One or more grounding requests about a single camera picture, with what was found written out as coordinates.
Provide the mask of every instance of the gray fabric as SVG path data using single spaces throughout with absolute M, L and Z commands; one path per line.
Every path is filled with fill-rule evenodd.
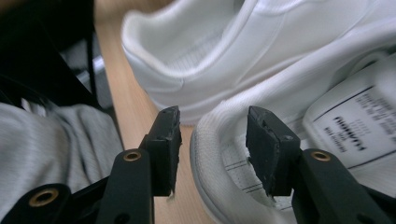
M 113 120 L 92 107 L 59 107 L 43 118 L 0 104 L 0 220 L 38 186 L 75 192 L 106 177 L 121 151 Z

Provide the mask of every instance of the wooden surface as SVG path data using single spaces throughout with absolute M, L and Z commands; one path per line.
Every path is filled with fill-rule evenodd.
M 125 149 L 139 146 L 149 132 L 158 110 L 134 79 L 120 42 L 120 27 L 125 12 L 137 9 L 154 11 L 170 0 L 96 0 L 95 28 L 105 60 L 121 138 Z M 156 223 L 213 223 L 206 214 L 194 186 L 190 167 L 192 127 L 181 127 L 183 145 L 177 171 L 175 198 L 155 198 Z

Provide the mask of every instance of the printed label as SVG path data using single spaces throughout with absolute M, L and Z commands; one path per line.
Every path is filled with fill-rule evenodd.
M 314 120 L 318 134 L 347 167 L 396 151 L 396 110 L 371 87 Z

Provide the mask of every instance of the white sneaker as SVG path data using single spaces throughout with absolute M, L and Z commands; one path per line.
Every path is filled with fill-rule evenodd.
M 121 39 L 140 86 L 161 110 L 195 123 L 257 84 L 363 24 L 393 14 L 392 1 L 179 0 L 128 13 Z
M 318 113 L 315 108 L 310 109 L 311 112 L 305 116 L 304 126 L 303 117 L 307 108 L 343 82 L 351 71 L 358 71 L 356 64 L 367 58 L 367 55 L 377 51 L 383 52 L 379 53 L 381 55 L 396 51 L 396 16 L 394 18 L 356 29 L 348 36 L 302 58 L 276 76 L 224 101 L 202 117 L 191 137 L 191 169 L 203 202 L 217 222 L 296 222 L 290 198 L 273 200 L 266 197 L 260 180 L 248 163 L 248 150 L 245 147 L 248 107 L 256 105 L 273 111 L 299 135 L 302 149 L 315 147 L 321 140 L 314 134 L 310 135 L 312 132 L 305 128 L 311 127 L 309 122 L 312 122 L 312 115 Z M 392 58 L 393 63 L 396 63 L 396 55 Z M 389 93 L 394 103 L 394 88 L 390 88 L 386 94 Z M 373 142 L 383 146 L 383 142 Z M 396 153 L 378 151 L 376 154 L 377 157 L 382 155 L 386 157 L 368 162 L 371 165 L 359 161 L 360 166 L 356 167 L 357 161 L 353 161 L 350 171 L 361 184 L 395 198 Z M 337 156 L 345 162 L 342 154 Z

